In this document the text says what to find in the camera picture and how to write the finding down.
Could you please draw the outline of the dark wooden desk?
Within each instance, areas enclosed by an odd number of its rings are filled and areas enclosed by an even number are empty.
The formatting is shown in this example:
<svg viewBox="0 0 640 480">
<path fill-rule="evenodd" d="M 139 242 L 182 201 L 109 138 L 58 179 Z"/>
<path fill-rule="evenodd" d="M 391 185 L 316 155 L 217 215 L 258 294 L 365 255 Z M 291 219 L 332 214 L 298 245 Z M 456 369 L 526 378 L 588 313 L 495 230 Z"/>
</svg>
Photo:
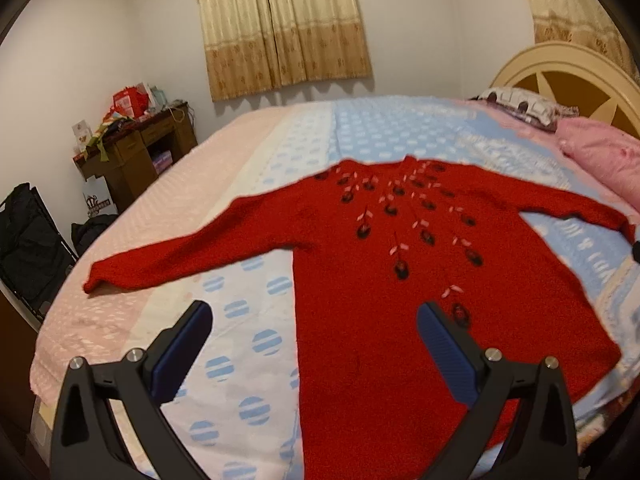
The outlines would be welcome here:
<svg viewBox="0 0 640 480">
<path fill-rule="evenodd" d="M 127 122 L 103 142 L 105 160 L 92 146 L 76 155 L 74 164 L 86 182 L 105 179 L 121 214 L 160 177 L 154 165 L 160 155 L 169 153 L 172 166 L 198 145 L 190 111 L 188 102 L 178 101 L 140 122 Z"/>
</svg>

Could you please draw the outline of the white paper shopping bag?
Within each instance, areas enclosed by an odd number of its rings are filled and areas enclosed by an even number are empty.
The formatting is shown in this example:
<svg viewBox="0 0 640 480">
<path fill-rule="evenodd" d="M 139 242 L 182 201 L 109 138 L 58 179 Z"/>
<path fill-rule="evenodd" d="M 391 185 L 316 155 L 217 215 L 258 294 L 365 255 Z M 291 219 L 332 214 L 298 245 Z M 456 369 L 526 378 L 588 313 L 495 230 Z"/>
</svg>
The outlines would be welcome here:
<svg viewBox="0 0 640 480">
<path fill-rule="evenodd" d="M 104 177 L 90 177 L 82 187 L 82 196 L 85 199 L 89 218 L 94 218 L 101 214 L 118 214 Z"/>
</svg>

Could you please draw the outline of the white patterned pillow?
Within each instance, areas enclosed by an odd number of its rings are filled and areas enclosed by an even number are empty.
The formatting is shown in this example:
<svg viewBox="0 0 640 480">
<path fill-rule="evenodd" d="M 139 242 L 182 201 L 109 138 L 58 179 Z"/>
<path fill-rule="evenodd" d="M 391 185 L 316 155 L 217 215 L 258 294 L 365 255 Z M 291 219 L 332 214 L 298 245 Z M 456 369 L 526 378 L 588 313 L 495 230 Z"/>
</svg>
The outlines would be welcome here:
<svg viewBox="0 0 640 480">
<path fill-rule="evenodd" d="M 564 106 L 540 94 L 518 87 L 494 87 L 474 96 L 474 101 L 497 107 L 532 127 L 555 132 L 562 118 L 579 116 L 574 106 Z"/>
</svg>

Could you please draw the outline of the red knitted embroidered sweater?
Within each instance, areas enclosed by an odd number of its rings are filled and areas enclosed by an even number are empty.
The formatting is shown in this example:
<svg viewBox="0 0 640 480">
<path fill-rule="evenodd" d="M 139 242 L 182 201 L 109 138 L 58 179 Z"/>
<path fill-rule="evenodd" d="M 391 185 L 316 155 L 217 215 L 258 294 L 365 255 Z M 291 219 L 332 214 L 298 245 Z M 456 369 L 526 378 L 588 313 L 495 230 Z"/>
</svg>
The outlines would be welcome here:
<svg viewBox="0 0 640 480">
<path fill-rule="evenodd" d="M 155 287 L 290 250 L 305 477 L 414 479 L 463 414 L 416 329 L 424 302 L 511 360 L 555 356 L 575 401 L 620 360 L 529 212 L 636 239 L 618 210 L 558 188 L 451 162 L 346 159 L 237 198 L 198 232 L 93 263 L 84 289 Z"/>
</svg>

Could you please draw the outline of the cream and brown headboard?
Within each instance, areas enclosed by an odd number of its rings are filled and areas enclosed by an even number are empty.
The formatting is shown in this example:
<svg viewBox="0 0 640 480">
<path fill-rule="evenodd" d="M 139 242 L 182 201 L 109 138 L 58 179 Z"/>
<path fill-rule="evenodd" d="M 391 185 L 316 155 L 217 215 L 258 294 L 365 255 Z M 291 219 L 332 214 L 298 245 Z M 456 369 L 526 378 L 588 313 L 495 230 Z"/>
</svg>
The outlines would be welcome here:
<svg viewBox="0 0 640 480">
<path fill-rule="evenodd" d="M 491 83 L 536 92 L 579 115 L 639 135 L 639 86 L 604 55 L 578 44 L 550 41 L 527 48 Z"/>
</svg>

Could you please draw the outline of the red gift box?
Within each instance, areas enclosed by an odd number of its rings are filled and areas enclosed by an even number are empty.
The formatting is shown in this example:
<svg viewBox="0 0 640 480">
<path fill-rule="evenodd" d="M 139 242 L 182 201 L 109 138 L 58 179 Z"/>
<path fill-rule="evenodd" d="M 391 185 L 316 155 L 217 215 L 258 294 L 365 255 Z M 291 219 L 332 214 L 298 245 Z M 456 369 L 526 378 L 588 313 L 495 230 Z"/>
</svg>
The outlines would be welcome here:
<svg viewBox="0 0 640 480">
<path fill-rule="evenodd" d="M 117 113 L 132 119 L 142 117 L 150 106 L 149 95 L 138 87 L 126 87 L 113 96 L 113 107 Z"/>
</svg>

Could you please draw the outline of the beige patterned window curtain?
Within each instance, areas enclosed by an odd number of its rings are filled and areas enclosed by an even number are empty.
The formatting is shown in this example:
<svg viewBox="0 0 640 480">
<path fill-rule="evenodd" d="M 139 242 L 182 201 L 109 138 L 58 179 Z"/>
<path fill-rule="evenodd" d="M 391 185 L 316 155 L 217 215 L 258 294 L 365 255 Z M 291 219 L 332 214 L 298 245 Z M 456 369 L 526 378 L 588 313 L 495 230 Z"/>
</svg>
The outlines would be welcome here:
<svg viewBox="0 0 640 480">
<path fill-rule="evenodd" d="M 198 0 L 198 10 L 213 101 L 372 75 L 358 0 Z"/>
</svg>

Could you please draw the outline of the pink pillow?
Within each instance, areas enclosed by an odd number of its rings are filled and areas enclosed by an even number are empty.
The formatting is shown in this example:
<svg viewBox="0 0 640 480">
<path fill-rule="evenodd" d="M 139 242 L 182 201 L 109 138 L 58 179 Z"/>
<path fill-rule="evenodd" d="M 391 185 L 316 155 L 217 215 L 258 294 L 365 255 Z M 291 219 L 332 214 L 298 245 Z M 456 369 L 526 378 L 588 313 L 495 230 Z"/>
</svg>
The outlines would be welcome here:
<svg viewBox="0 0 640 480">
<path fill-rule="evenodd" d="M 562 118 L 555 139 L 562 153 L 639 210 L 639 140 L 604 122 Z"/>
</svg>

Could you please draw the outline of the black bag on floor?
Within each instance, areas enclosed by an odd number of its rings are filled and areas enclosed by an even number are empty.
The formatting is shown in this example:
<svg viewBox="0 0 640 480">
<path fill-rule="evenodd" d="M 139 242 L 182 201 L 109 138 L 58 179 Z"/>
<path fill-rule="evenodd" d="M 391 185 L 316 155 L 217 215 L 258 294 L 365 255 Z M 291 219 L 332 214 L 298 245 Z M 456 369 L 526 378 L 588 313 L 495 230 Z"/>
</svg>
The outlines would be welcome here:
<svg viewBox="0 0 640 480">
<path fill-rule="evenodd" d="M 1 281 L 43 321 L 77 262 L 38 190 L 22 183 L 1 203 Z"/>
</svg>

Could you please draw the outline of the pink and blue bed blanket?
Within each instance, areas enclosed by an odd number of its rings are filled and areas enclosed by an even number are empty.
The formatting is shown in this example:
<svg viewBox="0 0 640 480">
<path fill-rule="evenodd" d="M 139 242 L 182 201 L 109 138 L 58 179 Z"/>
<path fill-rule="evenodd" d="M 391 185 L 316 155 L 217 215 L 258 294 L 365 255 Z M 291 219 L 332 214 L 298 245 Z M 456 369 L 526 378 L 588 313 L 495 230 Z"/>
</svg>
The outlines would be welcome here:
<svg viewBox="0 0 640 480">
<path fill-rule="evenodd" d="M 43 323 L 32 391 L 144 347 L 194 300 L 214 326 L 175 400 L 216 479 L 414 479 L 464 408 L 425 301 L 510 360 L 555 356 L 579 432 L 639 378 L 639 216 L 556 137 L 471 101 L 248 113 L 88 249 Z"/>
</svg>

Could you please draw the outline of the beige curtain beside headboard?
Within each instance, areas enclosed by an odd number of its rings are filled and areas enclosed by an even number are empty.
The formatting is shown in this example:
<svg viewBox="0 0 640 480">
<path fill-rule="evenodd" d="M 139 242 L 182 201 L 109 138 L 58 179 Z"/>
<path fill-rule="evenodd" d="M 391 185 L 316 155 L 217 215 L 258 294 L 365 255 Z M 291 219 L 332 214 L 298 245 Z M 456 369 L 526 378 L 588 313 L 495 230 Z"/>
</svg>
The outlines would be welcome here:
<svg viewBox="0 0 640 480">
<path fill-rule="evenodd" d="M 605 56 L 633 80 L 639 69 L 630 47 L 598 0 L 528 0 L 537 44 L 569 42 Z"/>
</svg>

